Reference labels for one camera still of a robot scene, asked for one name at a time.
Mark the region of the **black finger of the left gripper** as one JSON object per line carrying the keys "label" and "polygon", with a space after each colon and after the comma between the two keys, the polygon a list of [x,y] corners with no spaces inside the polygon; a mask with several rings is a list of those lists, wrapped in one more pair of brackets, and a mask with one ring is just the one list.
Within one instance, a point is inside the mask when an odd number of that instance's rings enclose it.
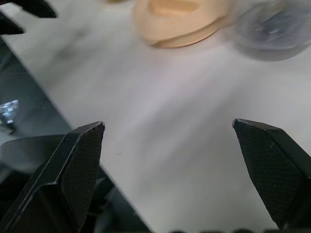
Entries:
{"label": "black finger of the left gripper", "polygon": [[14,4],[39,18],[57,18],[57,13],[45,0],[14,0]]}
{"label": "black finger of the left gripper", "polygon": [[24,30],[0,12],[0,35],[23,34]]}

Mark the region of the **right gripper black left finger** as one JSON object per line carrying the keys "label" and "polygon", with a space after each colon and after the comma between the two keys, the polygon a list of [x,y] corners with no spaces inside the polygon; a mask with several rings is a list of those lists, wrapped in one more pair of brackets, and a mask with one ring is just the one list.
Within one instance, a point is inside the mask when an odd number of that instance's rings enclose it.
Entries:
{"label": "right gripper black left finger", "polygon": [[98,176],[105,125],[64,135],[0,221],[0,233],[79,233]]}

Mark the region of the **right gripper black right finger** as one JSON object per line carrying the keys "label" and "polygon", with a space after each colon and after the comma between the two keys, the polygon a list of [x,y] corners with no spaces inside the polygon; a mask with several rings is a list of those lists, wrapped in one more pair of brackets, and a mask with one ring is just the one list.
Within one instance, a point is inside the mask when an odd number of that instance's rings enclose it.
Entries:
{"label": "right gripper black right finger", "polygon": [[249,177],[279,229],[311,228],[311,156],[280,128],[232,124]]}

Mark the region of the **cream blender lid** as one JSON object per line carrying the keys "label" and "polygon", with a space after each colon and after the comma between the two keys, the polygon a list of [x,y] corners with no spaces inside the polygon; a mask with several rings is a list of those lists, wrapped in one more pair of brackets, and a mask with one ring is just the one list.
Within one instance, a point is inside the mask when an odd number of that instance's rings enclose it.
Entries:
{"label": "cream blender lid", "polygon": [[157,48],[198,43],[226,23],[233,0],[136,0],[133,20],[141,38]]}

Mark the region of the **shiny clear glass object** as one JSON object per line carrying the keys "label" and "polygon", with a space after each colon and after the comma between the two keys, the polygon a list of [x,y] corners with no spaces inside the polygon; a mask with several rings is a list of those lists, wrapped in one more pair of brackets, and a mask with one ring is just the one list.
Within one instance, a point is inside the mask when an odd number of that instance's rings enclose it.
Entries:
{"label": "shiny clear glass object", "polygon": [[19,110],[19,100],[0,104],[0,124],[12,124]]}

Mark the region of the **clear plastic blender jar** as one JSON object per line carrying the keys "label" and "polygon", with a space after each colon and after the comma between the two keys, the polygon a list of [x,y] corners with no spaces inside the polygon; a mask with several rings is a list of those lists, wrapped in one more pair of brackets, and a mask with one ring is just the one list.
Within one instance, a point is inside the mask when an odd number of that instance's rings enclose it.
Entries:
{"label": "clear plastic blender jar", "polygon": [[226,33],[240,51],[284,60],[311,47],[311,0],[232,0]]}

